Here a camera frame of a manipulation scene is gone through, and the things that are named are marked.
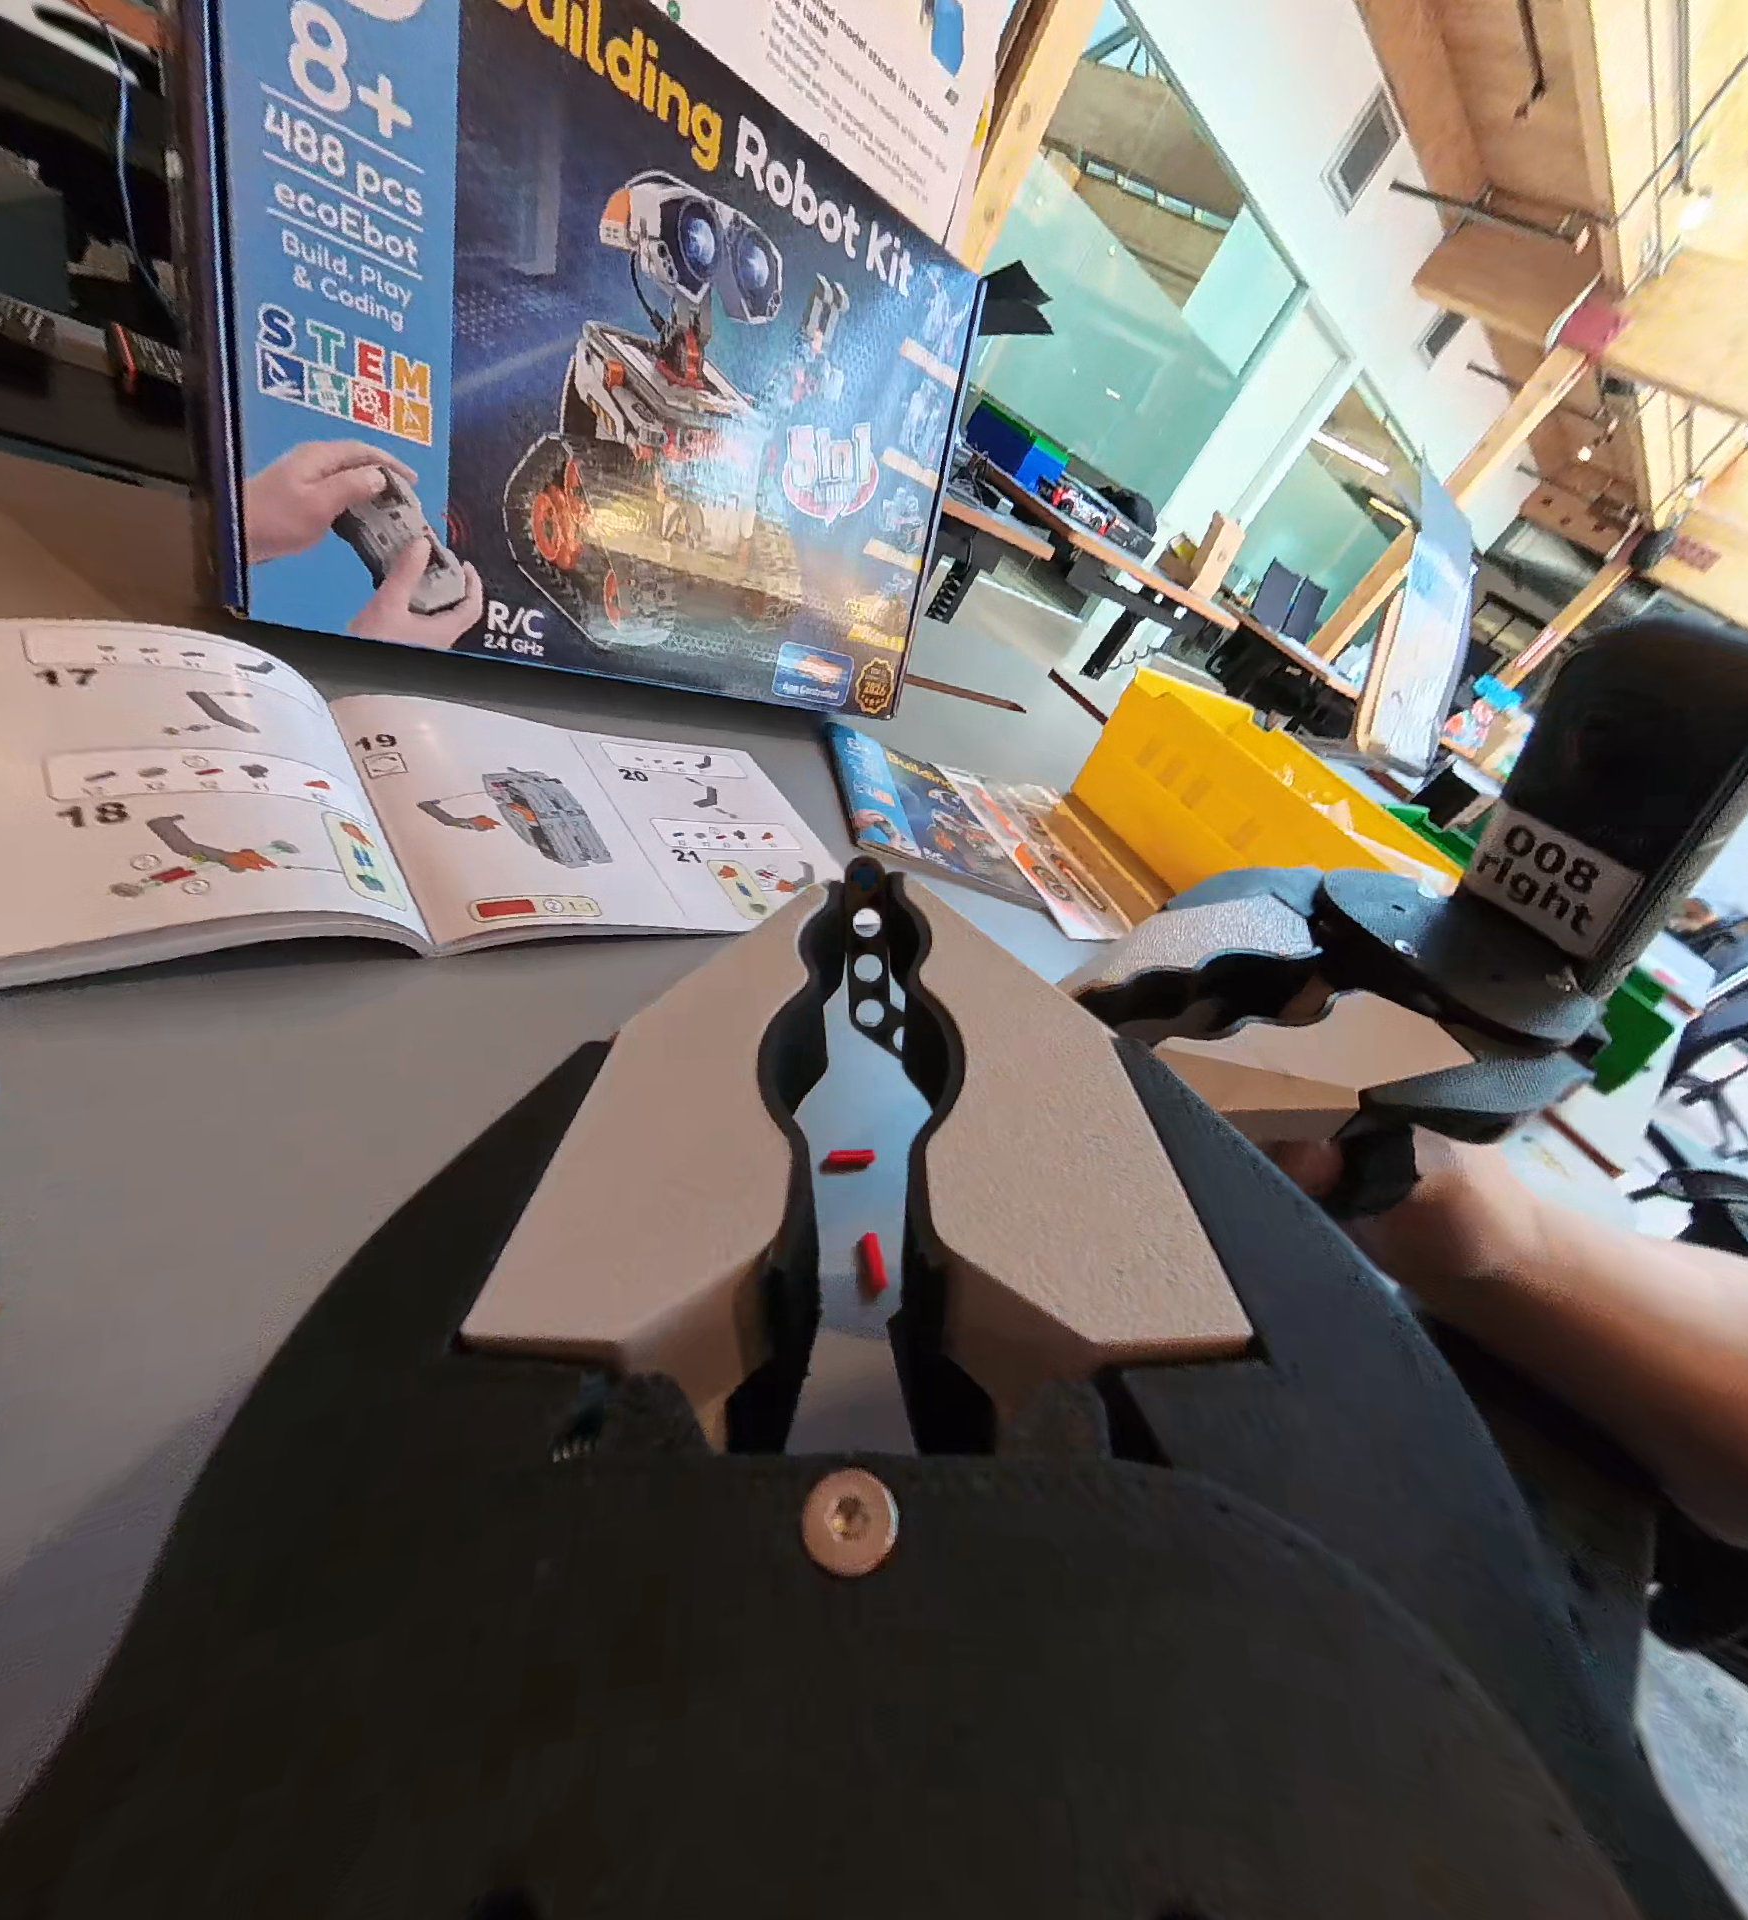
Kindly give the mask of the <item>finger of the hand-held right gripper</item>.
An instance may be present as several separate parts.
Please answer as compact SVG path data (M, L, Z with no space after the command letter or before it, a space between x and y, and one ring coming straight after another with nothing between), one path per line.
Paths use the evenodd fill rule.
M1339 992L1316 926L1320 868L1250 868L1167 901L1057 983L1114 1034L1222 1042L1253 1024L1313 1025Z
M1320 1020L1247 1020L1216 1038L1167 1038L1156 1058L1257 1145L1328 1140L1372 1088L1475 1064L1475 1053L1403 1006L1369 994L1324 1002Z

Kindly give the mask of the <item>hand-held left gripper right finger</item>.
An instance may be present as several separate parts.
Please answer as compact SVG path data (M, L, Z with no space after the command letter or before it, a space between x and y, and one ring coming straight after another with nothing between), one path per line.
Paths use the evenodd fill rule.
M909 1152L889 1335L923 1452L990 1452L1051 1388L1236 1364L1254 1327L1129 1070L1078 1002L882 880Z

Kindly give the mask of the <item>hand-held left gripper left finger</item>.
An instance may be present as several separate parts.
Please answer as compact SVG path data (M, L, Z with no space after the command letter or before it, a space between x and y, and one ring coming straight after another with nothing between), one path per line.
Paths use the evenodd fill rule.
M663 1376L709 1440L783 1452L818 1331L811 1151L845 890L818 882L613 1038L461 1342Z

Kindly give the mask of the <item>grey angled beam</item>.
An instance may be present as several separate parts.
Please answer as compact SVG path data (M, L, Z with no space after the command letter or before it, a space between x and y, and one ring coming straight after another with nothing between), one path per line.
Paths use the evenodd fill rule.
M862 853L843 870L841 924L848 1020L868 1043L906 1062L911 971L918 926L903 876Z

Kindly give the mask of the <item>person's right forearm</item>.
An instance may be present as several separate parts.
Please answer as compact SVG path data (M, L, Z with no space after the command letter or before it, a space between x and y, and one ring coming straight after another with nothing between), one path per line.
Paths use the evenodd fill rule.
M1467 1301L1480 1343L1748 1547L1748 1259L1525 1200Z

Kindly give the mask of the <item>person's right hand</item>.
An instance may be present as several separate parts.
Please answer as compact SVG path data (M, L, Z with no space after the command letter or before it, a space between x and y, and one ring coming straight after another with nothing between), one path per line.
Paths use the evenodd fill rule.
M1384 1212L1342 1229L1416 1306L1460 1327L1486 1284L1506 1278L1538 1244L1538 1199L1492 1145L1448 1140L1417 1129L1417 1178Z

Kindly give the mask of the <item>yellow storage bin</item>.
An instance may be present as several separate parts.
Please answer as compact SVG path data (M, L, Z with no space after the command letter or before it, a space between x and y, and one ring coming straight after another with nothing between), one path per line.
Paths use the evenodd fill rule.
M1253 712L1187 681L1137 673L1061 793L1053 835L1124 924L1210 876L1360 868L1449 894L1460 867Z

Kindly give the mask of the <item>small blue booklet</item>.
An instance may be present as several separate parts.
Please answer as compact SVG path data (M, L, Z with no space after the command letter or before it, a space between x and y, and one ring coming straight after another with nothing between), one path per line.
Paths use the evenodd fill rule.
M955 778L841 722L826 722L822 741L858 850L1041 907L1033 882L970 802L968 776Z

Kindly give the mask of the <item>long wooden table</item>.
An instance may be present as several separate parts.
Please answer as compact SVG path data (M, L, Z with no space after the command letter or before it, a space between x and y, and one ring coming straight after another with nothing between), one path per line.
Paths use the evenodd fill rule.
M1222 634L1245 633L1284 662L1284 673L1305 675L1322 687L1325 700L1354 707L1361 694L1305 644L1271 628L1221 588L1206 592L1183 584L1069 519L981 455L970 455L968 466L942 483L934 511L934 560L947 566L926 619L939 624L952 623L979 578L1005 556L1018 556L1053 566L1068 588L1115 606L1118 620L1109 631L1115 647L1146 624L1167 637L1195 637L1206 626Z

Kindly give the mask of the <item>red toy car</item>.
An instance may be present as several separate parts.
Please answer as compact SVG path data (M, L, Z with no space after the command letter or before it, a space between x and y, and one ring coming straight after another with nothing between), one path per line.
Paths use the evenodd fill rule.
M1063 467L1038 479L1036 491L1057 514L1131 553L1149 548L1156 515L1149 497L1114 481Z

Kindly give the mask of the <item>open instruction booklet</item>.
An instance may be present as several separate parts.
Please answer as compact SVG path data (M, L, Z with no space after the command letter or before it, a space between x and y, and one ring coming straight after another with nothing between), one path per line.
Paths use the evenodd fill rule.
M0 620L0 992L292 939L741 935L840 874L738 748L328 701L232 639Z

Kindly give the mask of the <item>blue storage bin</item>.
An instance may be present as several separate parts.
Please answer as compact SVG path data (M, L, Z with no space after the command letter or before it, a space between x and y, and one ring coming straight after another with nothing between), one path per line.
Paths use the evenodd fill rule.
M962 423L962 439L966 448L1029 491L1066 472L1066 452L1038 428L1001 410L990 398L975 400Z

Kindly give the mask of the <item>robot kit box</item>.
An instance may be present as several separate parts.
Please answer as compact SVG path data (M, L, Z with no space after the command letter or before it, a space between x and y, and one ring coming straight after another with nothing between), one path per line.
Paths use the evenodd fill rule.
M889 717L981 278L663 5L180 5L217 600Z

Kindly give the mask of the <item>wooden column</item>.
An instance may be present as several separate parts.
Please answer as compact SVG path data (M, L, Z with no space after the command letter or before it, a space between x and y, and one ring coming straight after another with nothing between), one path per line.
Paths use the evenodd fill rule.
M947 247L975 272L1001 236L1053 111L1102 17L1102 2L1017 2Z

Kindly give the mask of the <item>printed instruction board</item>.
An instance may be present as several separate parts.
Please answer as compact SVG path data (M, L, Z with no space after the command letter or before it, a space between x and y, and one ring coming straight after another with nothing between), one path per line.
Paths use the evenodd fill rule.
M952 247L981 173L1013 2L678 2L678 27Z

